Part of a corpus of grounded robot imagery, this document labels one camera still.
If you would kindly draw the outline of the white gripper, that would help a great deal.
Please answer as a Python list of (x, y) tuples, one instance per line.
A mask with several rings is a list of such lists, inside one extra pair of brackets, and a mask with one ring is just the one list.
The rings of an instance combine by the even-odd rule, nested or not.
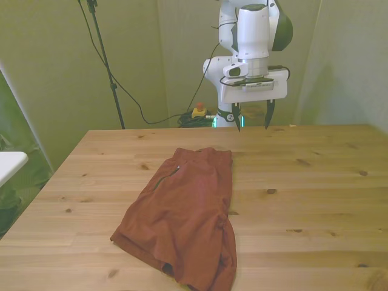
[(238, 131), (241, 131), (242, 102), (267, 101), (267, 111), (264, 119), (265, 129), (268, 129), (275, 111), (275, 100), (287, 96), (288, 70), (270, 70), (265, 77), (258, 79), (222, 77), (220, 97), (221, 102), (232, 104), (232, 114)]

